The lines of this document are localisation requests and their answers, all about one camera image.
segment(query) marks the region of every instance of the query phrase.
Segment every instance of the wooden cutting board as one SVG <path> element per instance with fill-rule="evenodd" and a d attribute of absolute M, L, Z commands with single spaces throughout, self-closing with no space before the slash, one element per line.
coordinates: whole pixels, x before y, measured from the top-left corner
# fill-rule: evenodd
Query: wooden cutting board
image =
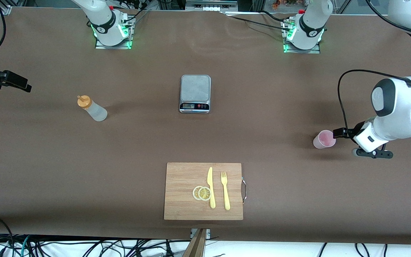
<path fill-rule="evenodd" d="M 193 189 L 209 187 L 207 174 L 213 169 L 213 191 L 216 207 L 209 201 L 196 200 Z M 230 210 L 225 210 L 221 172 L 228 178 Z M 164 219 L 182 221 L 235 221 L 243 220 L 241 194 L 242 165 L 240 163 L 187 163 L 169 162 L 166 169 Z"/>

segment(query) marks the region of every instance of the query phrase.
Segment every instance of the knife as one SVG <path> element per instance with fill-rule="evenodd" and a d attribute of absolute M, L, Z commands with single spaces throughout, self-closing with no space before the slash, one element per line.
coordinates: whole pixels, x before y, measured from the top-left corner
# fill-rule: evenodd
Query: knife
<path fill-rule="evenodd" d="M 209 174 L 207 174 L 207 184 L 210 187 L 210 208 L 215 208 L 215 196 L 213 195 L 213 180 L 212 180 L 212 167 L 209 169 Z"/>

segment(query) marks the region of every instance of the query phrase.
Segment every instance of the digital scale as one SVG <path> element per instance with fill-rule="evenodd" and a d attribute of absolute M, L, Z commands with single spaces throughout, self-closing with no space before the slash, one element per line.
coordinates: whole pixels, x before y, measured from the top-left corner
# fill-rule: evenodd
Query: digital scale
<path fill-rule="evenodd" d="M 183 75 L 178 110 L 183 114 L 208 114 L 211 84 L 209 75 Z"/>

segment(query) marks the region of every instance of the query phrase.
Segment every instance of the yellow fork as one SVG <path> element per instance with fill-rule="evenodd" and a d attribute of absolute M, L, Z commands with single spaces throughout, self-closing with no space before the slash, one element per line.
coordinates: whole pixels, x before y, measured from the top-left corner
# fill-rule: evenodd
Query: yellow fork
<path fill-rule="evenodd" d="M 226 172 L 222 172 L 222 184 L 223 184 L 223 191 L 225 193 L 225 209 L 228 211 L 231 208 L 229 204 L 229 196 L 228 196 L 228 189 L 226 185 L 228 184 L 228 178 L 226 177 Z"/>

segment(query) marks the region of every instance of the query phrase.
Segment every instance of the plastic cup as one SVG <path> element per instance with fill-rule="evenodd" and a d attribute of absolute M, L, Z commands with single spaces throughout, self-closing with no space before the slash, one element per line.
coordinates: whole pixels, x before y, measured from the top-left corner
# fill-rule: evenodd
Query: plastic cup
<path fill-rule="evenodd" d="M 336 144 L 336 139 L 332 131 L 323 130 L 315 139 L 313 139 L 313 146 L 317 149 L 324 149 Z"/>

